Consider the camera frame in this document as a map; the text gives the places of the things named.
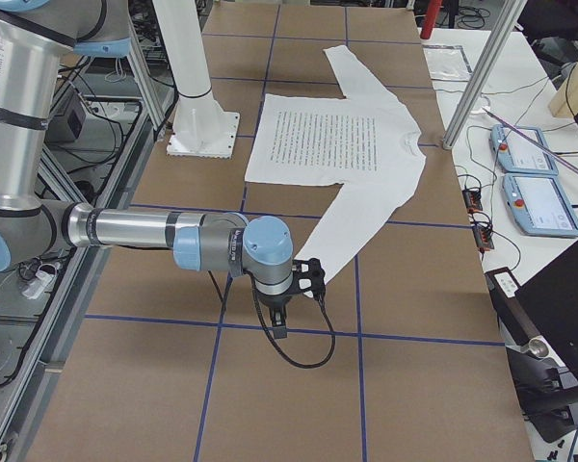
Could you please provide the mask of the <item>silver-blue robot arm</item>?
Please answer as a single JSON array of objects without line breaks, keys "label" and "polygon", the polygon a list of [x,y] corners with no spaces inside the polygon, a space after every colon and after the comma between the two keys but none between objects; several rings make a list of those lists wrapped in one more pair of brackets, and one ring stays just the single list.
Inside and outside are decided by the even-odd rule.
[{"label": "silver-blue robot arm", "polygon": [[282,220],[128,212],[35,195],[62,58],[125,57],[129,20],[124,1],[0,1],[0,271],[61,247],[164,248],[185,270],[247,274],[261,324],[282,338],[299,289]]}]

